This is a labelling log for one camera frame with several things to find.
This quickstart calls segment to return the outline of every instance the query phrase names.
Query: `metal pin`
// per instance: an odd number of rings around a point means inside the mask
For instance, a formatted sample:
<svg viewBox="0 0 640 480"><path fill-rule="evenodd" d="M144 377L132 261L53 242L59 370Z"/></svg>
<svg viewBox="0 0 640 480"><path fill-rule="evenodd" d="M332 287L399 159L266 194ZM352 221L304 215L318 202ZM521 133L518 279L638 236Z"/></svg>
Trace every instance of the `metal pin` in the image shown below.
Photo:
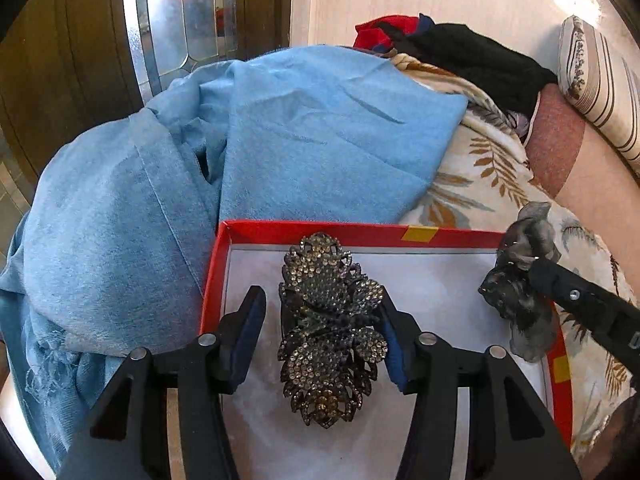
<svg viewBox="0 0 640 480"><path fill-rule="evenodd" d="M142 348L142 346L139 346L138 348L134 348L129 354L129 357L131 357L132 361L140 361L140 359L143 359L145 356L146 356L146 348Z"/></svg>
<svg viewBox="0 0 640 480"><path fill-rule="evenodd" d="M431 332L422 332L418 336L418 341L421 345L433 346L438 342L438 336Z"/></svg>
<svg viewBox="0 0 640 480"><path fill-rule="evenodd" d="M218 338L216 337L215 334L211 334L211 333L202 334L198 338L198 344L200 346L211 346L216 343L217 339Z"/></svg>
<svg viewBox="0 0 640 480"><path fill-rule="evenodd" d="M491 348L489 348L489 354L491 354L491 356L495 357L496 359L504 359L505 357L507 357L507 351L498 345L493 345Z"/></svg>

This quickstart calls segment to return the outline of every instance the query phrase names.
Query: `gray fabric flower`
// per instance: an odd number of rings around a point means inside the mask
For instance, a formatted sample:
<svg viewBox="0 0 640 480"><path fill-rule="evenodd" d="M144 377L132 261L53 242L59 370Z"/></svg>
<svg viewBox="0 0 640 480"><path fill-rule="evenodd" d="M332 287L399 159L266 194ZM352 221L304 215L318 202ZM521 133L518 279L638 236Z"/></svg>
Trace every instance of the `gray fabric flower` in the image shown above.
<svg viewBox="0 0 640 480"><path fill-rule="evenodd" d="M507 229L495 267L478 292L511 323L511 352L535 362L551 350L558 336L555 308L529 284L527 271L537 258L560 259L554 228L548 222L549 202L529 202Z"/></svg>

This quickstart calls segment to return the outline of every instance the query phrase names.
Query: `striped pillow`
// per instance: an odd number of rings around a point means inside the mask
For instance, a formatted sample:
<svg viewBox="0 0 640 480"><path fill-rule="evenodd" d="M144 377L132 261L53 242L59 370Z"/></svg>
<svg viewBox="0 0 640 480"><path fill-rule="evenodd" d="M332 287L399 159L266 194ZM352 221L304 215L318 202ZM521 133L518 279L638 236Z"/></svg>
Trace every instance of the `striped pillow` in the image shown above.
<svg viewBox="0 0 640 480"><path fill-rule="evenodd" d="M558 61L564 96L640 174L638 76L607 38L577 16L562 24Z"/></svg>

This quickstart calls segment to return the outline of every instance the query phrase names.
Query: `jeweled hair barrette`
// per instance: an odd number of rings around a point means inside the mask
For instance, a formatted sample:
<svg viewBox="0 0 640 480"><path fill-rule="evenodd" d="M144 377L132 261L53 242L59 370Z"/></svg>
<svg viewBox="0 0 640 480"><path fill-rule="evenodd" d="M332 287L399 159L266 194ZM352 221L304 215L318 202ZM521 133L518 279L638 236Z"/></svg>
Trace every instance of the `jeweled hair barrette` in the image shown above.
<svg viewBox="0 0 640 480"><path fill-rule="evenodd" d="M302 238L284 257L280 283L284 361L280 380L306 425L350 422L371 393L386 341L373 329L383 288L324 233Z"/></svg>

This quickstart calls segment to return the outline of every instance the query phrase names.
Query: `red box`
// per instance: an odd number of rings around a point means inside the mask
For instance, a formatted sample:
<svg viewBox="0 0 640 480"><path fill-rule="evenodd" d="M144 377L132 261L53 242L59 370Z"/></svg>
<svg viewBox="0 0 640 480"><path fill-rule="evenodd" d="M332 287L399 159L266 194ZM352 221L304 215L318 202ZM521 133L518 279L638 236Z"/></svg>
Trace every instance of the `red box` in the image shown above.
<svg viewBox="0 0 640 480"><path fill-rule="evenodd" d="M225 298L229 256L234 245L291 246L302 237L315 232L325 232L340 240L344 247L380 249L383 252L403 253L437 249L495 250L502 233L454 230L426 226L399 226L379 224L343 224L327 222L252 221L231 220L221 222L211 255L201 332L215 331L221 317ZM550 392L547 405L554 416L562 437L569 446L572 434L572 390L568 358L562 332L543 363Z"/></svg>

